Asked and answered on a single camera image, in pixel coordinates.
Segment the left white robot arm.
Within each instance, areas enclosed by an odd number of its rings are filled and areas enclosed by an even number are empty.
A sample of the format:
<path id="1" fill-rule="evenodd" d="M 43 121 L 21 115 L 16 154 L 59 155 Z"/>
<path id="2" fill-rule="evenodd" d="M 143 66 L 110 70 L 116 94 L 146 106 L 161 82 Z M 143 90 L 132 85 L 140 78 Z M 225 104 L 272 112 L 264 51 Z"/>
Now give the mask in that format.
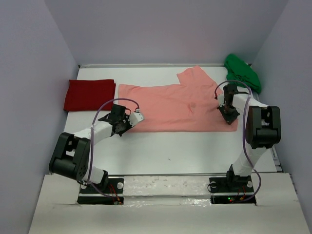
<path id="1" fill-rule="evenodd" d="M 91 148 L 133 128 L 131 118 L 136 113 L 126 113 L 128 110 L 114 104 L 111 112 L 97 119 L 91 127 L 73 134 L 61 133 L 49 162 L 49 171 L 92 187 L 98 193 L 104 192 L 109 184 L 108 172 L 93 166 Z"/>

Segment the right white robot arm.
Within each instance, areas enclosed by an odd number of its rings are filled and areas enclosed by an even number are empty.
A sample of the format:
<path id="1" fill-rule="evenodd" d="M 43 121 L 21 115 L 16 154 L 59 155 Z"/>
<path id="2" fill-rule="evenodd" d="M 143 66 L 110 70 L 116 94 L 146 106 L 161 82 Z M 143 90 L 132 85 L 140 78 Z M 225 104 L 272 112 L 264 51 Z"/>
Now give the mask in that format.
<path id="1" fill-rule="evenodd" d="M 251 188 L 251 173 L 261 156 L 281 140 L 280 109 L 263 104 L 252 97 L 251 91 L 241 92 L 237 85 L 228 83 L 223 93 L 216 95 L 220 111 L 229 125 L 241 110 L 243 151 L 230 166 L 225 177 L 211 178 L 212 193 L 230 193 L 241 187 Z"/>

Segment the pink t-shirt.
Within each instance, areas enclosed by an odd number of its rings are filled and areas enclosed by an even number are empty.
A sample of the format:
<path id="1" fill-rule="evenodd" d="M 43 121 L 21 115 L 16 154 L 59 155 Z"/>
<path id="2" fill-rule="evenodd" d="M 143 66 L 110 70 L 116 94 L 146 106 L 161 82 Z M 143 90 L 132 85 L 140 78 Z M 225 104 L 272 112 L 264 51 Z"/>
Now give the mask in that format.
<path id="1" fill-rule="evenodd" d="M 238 122 L 227 124 L 217 109 L 217 83 L 199 66 L 177 75 L 179 84 L 141 87 L 121 84 L 119 104 L 140 107 L 145 119 L 132 132 L 235 132 Z"/>

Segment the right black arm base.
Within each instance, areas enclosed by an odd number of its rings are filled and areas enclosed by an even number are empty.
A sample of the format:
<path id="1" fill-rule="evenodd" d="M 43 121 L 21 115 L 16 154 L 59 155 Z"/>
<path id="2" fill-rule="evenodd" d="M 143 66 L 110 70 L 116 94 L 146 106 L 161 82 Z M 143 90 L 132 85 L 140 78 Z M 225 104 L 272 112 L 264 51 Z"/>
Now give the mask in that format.
<path id="1" fill-rule="evenodd" d="M 230 181 L 226 177 L 211 177 L 207 186 L 213 205 L 256 204 L 251 177 L 239 177 Z"/>

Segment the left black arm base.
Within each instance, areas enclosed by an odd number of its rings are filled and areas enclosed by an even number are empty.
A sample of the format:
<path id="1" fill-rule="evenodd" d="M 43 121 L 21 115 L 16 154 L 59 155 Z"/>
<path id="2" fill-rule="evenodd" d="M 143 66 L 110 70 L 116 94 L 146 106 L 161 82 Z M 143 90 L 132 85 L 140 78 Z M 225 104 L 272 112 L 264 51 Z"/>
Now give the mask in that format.
<path id="1" fill-rule="evenodd" d="M 124 178 L 109 178 L 108 185 L 101 189 L 99 185 L 96 188 L 87 185 L 86 188 L 80 188 L 77 203 L 80 205 L 123 205 L 124 203 Z"/>

